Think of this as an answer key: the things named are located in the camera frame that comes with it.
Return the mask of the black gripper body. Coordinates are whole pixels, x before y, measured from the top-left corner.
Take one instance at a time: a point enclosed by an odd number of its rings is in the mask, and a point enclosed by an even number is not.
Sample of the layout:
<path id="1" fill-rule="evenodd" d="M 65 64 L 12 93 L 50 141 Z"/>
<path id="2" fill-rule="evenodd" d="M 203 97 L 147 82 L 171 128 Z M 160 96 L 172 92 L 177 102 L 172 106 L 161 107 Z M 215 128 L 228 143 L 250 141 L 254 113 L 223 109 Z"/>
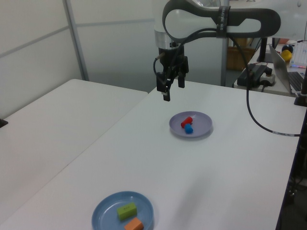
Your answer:
<path id="1" fill-rule="evenodd" d="M 184 58 L 184 47 L 175 48 L 175 49 L 162 49 L 158 48 L 159 54 L 164 53 L 160 58 L 160 63 L 163 66 L 163 72 L 167 72 L 168 68 L 171 66 L 172 60 L 175 58 L 175 62 L 172 67 L 179 71 L 179 65 Z"/>

